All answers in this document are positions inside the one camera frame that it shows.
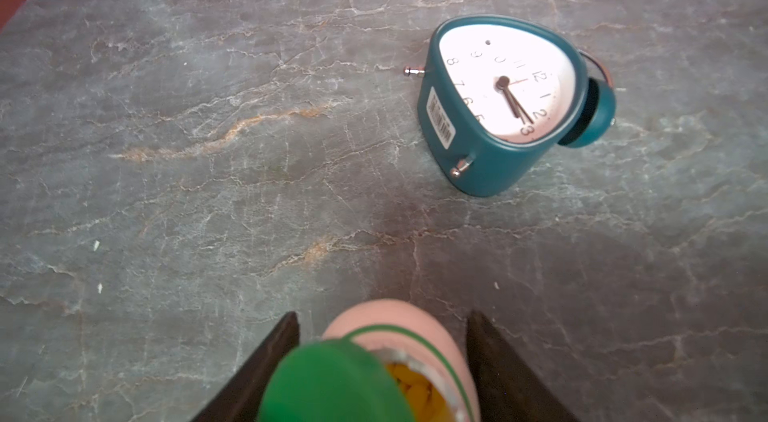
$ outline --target clock face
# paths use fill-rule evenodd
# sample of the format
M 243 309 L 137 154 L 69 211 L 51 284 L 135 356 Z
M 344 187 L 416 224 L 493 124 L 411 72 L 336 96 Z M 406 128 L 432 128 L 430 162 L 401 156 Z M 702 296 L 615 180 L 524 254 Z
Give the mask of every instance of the clock face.
M 538 35 L 495 24 L 464 25 L 447 31 L 439 48 L 456 91 L 495 137 L 531 143 L 552 132 L 571 107 L 573 64 Z

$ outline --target alarm clock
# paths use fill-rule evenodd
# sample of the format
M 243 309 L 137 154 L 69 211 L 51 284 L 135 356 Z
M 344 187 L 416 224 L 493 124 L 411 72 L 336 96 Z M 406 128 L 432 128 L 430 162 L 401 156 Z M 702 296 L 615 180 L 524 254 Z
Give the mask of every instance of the alarm clock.
M 585 59 L 604 80 L 590 78 Z M 614 122 L 610 72 L 541 25 L 501 15 L 450 19 L 432 34 L 418 120 L 438 165 L 477 197 L 517 182 L 556 143 L 583 147 Z

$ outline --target barcode sticker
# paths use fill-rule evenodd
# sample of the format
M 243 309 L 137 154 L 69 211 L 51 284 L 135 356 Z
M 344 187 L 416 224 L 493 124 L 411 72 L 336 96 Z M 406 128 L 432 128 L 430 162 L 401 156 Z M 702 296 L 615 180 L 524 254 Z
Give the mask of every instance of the barcode sticker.
M 442 108 L 440 100 L 437 97 L 435 88 L 429 90 L 429 99 L 427 100 L 427 115 L 429 121 L 432 122 L 432 127 L 437 132 L 437 137 L 442 142 L 444 148 L 448 148 L 453 141 L 453 137 L 456 136 L 456 128 L 453 127 L 451 120 L 448 119 L 446 111 Z

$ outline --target marble surface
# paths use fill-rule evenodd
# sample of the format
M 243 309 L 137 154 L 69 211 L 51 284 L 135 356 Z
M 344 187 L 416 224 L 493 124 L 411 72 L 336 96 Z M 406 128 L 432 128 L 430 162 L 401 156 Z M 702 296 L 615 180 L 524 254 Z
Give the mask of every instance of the marble surface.
M 434 27 L 604 59 L 618 123 L 489 199 L 416 121 Z M 768 0 L 28 0 L 0 34 L 0 419 L 185 421 L 305 340 L 470 308 L 582 420 L 768 418 Z

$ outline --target clock hand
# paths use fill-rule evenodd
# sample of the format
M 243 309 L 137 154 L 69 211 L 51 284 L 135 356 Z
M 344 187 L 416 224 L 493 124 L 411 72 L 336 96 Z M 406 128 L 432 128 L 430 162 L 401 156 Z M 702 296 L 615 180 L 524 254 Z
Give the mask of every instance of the clock hand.
M 517 84 L 518 82 L 527 81 L 527 79 L 523 79 L 522 81 L 515 81 L 513 84 Z M 518 99 L 513 95 L 512 91 L 509 90 L 509 78 L 507 76 L 501 76 L 498 81 L 496 81 L 496 88 L 499 91 L 502 91 L 504 93 L 504 97 L 507 98 L 507 102 L 509 103 L 509 107 L 512 108 L 512 113 L 515 117 L 520 117 L 523 120 L 523 123 L 525 122 L 525 119 L 528 119 L 528 122 L 533 125 L 533 119 L 531 119 L 531 116 L 528 115 L 527 112 L 525 112 L 525 109 L 523 109 L 523 106 L 520 104 Z

